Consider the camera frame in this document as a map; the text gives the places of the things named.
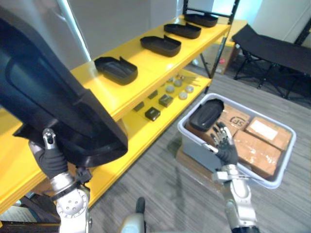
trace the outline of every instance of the black chair leg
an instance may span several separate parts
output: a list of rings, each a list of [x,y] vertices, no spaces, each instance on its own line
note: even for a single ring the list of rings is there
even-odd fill
[[[286,99],[289,99],[290,92],[292,91],[292,89],[295,86],[297,81],[298,81],[298,77],[295,77],[295,80],[293,81],[291,87],[288,88],[288,90],[287,90],[287,93],[286,93],[286,96],[285,96]]]
[[[260,83],[259,83],[259,85],[257,86],[257,89],[261,89],[263,83],[267,80],[268,74],[269,74],[269,72],[270,72],[270,70],[272,69],[273,66],[274,66],[274,65],[271,64],[271,65],[269,66],[268,70],[265,72],[265,74],[264,74],[263,76],[261,76],[261,78],[260,78]]]
[[[238,78],[238,74],[239,74],[239,73],[241,72],[241,70],[244,68],[246,62],[247,62],[247,58],[245,58],[244,62],[242,63],[242,65],[241,65],[240,68],[238,69],[237,73],[235,74],[235,76],[234,76],[234,78],[233,78],[234,80],[238,80],[238,79],[239,79],[239,78]]]

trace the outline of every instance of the shelf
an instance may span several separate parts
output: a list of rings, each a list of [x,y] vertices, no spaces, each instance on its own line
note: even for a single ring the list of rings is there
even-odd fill
[[[174,23],[184,24],[183,19]],[[123,119],[129,133],[129,152],[122,158],[97,167],[94,177],[89,183],[91,204],[112,185],[112,183],[139,157],[139,155],[163,132],[163,130],[178,116],[178,114],[197,96],[210,80],[200,76],[195,92],[189,94],[186,100],[174,98],[167,109],[159,106],[161,116],[155,122],[149,122],[144,115],[135,113],[132,109],[159,88],[171,76],[196,58],[203,50],[214,43],[229,30],[228,25],[218,24],[212,28],[202,27],[200,37],[186,39],[170,33],[165,33],[173,39],[182,42],[181,51],[174,57],[165,57],[143,49],[139,39],[144,36],[164,35],[163,25],[138,36],[131,41],[103,54],[124,59],[138,66],[138,77],[132,83],[121,86],[96,71],[93,62],[83,64],[72,70],[73,75],[85,87],[90,89],[100,103],[105,107],[115,121]],[[37,166],[28,148],[28,141],[13,137],[12,134],[21,126],[14,116],[0,109],[0,214],[13,205],[19,198],[32,190],[44,180],[45,175]]]
[[[129,151],[122,158],[106,165],[97,167],[93,171],[93,178],[89,183],[91,188],[91,204],[93,204],[129,166],[148,148],[148,146],[163,132],[163,130],[189,105],[195,97],[210,84],[211,80],[189,71],[182,70],[180,74],[197,76],[194,92],[186,100],[179,100],[175,91],[173,103],[168,107],[157,103],[158,97],[163,95],[164,86],[158,89],[154,100],[145,101],[145,107],[138,113],[130,111],[123,117],[129,137]],[[148,106],[161,110],[161,116],[150,122],[144,116]],[[3,145],[0,153],[0,214],[13,205],[19,198],[32,190],[45,179],[31,154],[28,141],[24,138],[13,137],[12,134],[21,126],[21,122],[0,109],[0,142]]]
[[[185,24],[185,21],[179,18],[174,23]],[[71,72],[85,88],[94,93],[113,119],[119,120],[228,30],[229,25],[224,24],[217,24],[212,28],[202,27],[201,35],[197,39],[187,39],[164,32],[161,25],[102,54],[101,56],[114,58],[122,56],[138,67],[137,78],[125,86],[118,85],[98,73],[92,61]],[[144,36],[163,37],[164,34],[182,43],[180,52],[174,57],[153,53],[140,45],[140,39]]]
[[[179,72],[185,76],[197,77],[196,83],[200,86],[194,86],[194,92],[188,94],[186,100],[180,100],[178,94],[184,90],[188,83],[183,83],[182,87],[176,87],[173,94],[171,105],[167,108],[158,103],[159,98],[165,94],[165,86],[159,87],[158,95],[152,100],[148,98],[144,100],[145,106],[138,112],[131,110],[122,119],[128,132],[128,148],[129,151],[120,159],[109,164],[101,165],[92,172],[93,177],[87,184],[90,188],[90,206],[124,173],[130,165],[139,158],[139,156],[156,140],[156,138],[169,126],[176,117],[210,84],[211,79],[197,75],[195,73],[182,70]],[[161,115],[155,120],[147,119],[144,113],[150,108],[155,107],[161,111]]]

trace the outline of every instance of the gray carpet floor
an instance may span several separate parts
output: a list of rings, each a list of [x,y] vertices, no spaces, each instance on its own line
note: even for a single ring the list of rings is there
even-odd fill
[[[263,233],[311,232],[311,111],[296,103],[215,75],[209,93],[218,93],[292,127],[297,141],[283,182],[270,190],[251,186],[252,203]],[[177,123],[203,94],[149,147],[93,205],[93,233],[117,232],[122,219],[146,198],[147,232],[231,232],[224,200],[214,185],[179,164],[182,144]]]

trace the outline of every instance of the black metal frame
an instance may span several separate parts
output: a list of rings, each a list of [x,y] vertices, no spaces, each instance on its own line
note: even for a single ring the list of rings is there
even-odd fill
[[[39,204],[33,202],[28,197],[22,197],[21,203],[40,218],[41,222],[10,222],[1,221],[0,233],[57,233],[60,226],[60,217],[45,210]]]
[[[299,34],[299,36],[297,37],[297,39],[295,40],[294,44],[302,45],[307,36],[310,34],[309,32],[310,28],[311,28],[311,17],[307,22],[307,24],[305,25],[305,27],[303,28],[303,30],[301,31],[301,33]]]
[[[261,89],[262,85],[264,84],[264,82],[269,82],[276,90],[277,92],[280,94],[280,96],[282,98],[288,99],[288,100],[307,100],[310,99],[310,97],[289,97],[290,92],[292,91],[293,87],[295,86],[297,80],[299,79],[299,77],[306,77],[307,74],[295,71],[293,69],[287,68],[287,67],[282,67],[277,63],[273,63],[270,61],[266,61],[264,59],[261,58],[257,58],[256,56],[252,55],[250,52],[243,50],[243,55],[245,56],[245,60],[244,62],[241,64],[241,66],[239,67],[234,79],[238,80],[238,79],[245,79],[245,78],[257,78],[259,79],[259,84],[257,86],[257,89]],[[266,61],[268,63],[270,63],[269,67],[267,69],[261,67],[258,62],[259,61]],[[254,73],[252,75],[244,75],[244,76],[238,76],[239,73],[243,70],[243,68],[245,67],[245,65],[253,63],[255,65],[255,67],[258,69],[258,73]],[[271,71],[273,68],[275,67],[279,67],[279,71],[283,71],[286,69],[287,73],[282,73],[282,74],[278,74],[278,77],[294,77],[295,80],[292,82],[291,86],[287,89],[286,92],[283,92],[278,85],[276,85],[272,80],[270,80],[269,78],[271,78]]]
[[[217,56],[215,58],[214,65],[213,65],[213,68],[212,68],[211,72],[209,71],[209,69],[207,67],[207,63],[206,63],[206,61],[205,61],[205,59],[203,57],[203,54],[200,54],[200,57],[201,57],[201,60],[203,62],[205,71],[206,71],[208,77],[210,79],[212,79],[214,77],[215,72],[216,72],[216,68],[217,68],[217,65],[219,63],[220,56],[222,55],[222,52],[224,50],[225,42],[226,42],[227,37],[229,35],[229,32],[231,30],[231,25],[232,25],[235,13],[237,11],[237,8],[239,6],[240,0],[235,0],[234,1],[230,15],[224,15],[224,14],[220,14],[220,13],[216,13],[216,12],[208,12],[208,11],[203,11],[203,10],[199,10],[199,9],[189,8],[188,7],[188,3],[189,3],[189,0],[184,0],[183,14],[186,14],[187,11],[196,11],[196,12],[200,12],[200,13],[204,13],[204,14],[210,14],[210,15],[215,15],[215,16],[222,16],[222,17],[226,17],[226,18],[229,19],[227,24],[230,25],[230,28],[229,28],[227,34],[223,36],[223,39],[222,39],[222,42],[221,42],[221,44],[219,46],[218,53],[217,53]]]
[[[311,28],[311,17],[310,17],[309,21],[307,22],[307,24],[305,25],[305,27],[303,28],[303,30],[301,31],[301,33],[299,34],[299,36],[297,37],[297,39],[295,40],[294,44],[302,45],[302,43],[305,41],[305,39],[307,38],[307,36],[310,33],[309,32],[310,28]],[[242,51],[243,51],[243,55],[245,56],[245,60],[242,63],[242,65],[240,66],[240,68],[238,69],[238,71],[234,77],[235,80],[244,79],[244,78],[257,78],[257,79],[259,79],[259,84],[257,86],[257,89],[261,89],[264,82],[269,82],[278,91],[278,93],[282,96],[282,98],[285,98],[288,100],[308,100],[308,99],[311,99],[311,97],[290,97],[289,96],[290,92],[292,91],[292,89],[295,86],[299,77],[306,77],[307,74],[303,74],[301,72],[289,69],[287,67],[280,66],[280,65],[278,65],[276,63],[272,63],[270,61],[266,61],[266,62],[270,63],[270,66],[267,70],[265,70],[262,67],[260,67],[260,65],[258,65],[258,63],[257,63],[258,61],[261,61],[263,59],[254,58],[256,56],[252,55],[250,52],[248,52],[246,50],[242,50]],[[255,66],[259,69],[259,71],[261,73],[238,77],[238,74],[243,70],[244,66],[246,64],[249,64],[249,63],[254,63]],[[270,71],[274,67],[279,67],[280,71],[284,71],[285,69],[288,71],[286,74],[278,75],[279,77],[291,76],[291,77],[295,78],[295,80],[292,82],[292,85],[287,89],[286,92],[281,91],[280,88],[275,83],[273,83],[271,80],[269,80]]]

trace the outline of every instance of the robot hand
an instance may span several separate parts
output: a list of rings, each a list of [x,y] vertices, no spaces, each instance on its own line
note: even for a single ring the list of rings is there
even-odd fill
[[[91,226],[88,214],[89,191],[68,172],[67,160],[57,147],[52,129],[43,131],[43,140],[44,149],[33,142],[29,142],[29,147],[55,191],[52,200],[57,201],[56,210],[61,218],[59,232],[87,233]]]
[[[217,128],[213,127],[215,134],[211,133],[211,138],[213,138],[216,147],[209,144],[204,144],[210,151],[216,154],[224,165],[238,163],[238,153],[234,145],[233,138],[227,126],[220,122],[216,123]]]
[[[224,184],[222,190],[226,201],[225,213],[233,233],[259,233],[256,227],[257,219],[251,204],[251,190],[247,179],[238,171],[238,153],[233,138],[227,126],[220,122],[210,135],[216,147],[205,146],[217,155],[223,162],[221,171],[213,174],[213,180]]]

